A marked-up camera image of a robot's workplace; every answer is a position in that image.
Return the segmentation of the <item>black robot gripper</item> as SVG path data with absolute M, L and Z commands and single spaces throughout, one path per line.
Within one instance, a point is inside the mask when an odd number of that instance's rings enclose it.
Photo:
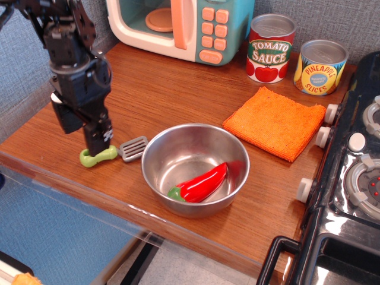
M 54 73 L 50 99 L 64 133 L 83 128 L 91 156 L 110 147 L 112 124 L 104 100 L 110 92 L 112 69 L 104 55 L 86 55 L 76 64 L 49 61 Z

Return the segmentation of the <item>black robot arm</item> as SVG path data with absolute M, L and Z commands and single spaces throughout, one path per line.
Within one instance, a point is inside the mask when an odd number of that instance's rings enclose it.
M 54 74 L 50 100 L 64 132 L 82 128 L 91 157 L 109 149 L 113 129 L 105 98 L 112 71 L 105 56 L 92 48 L 96 29 L 82 2 L 1 1 L 1 6 L 2 26 L 19 10 L 48 51 Z

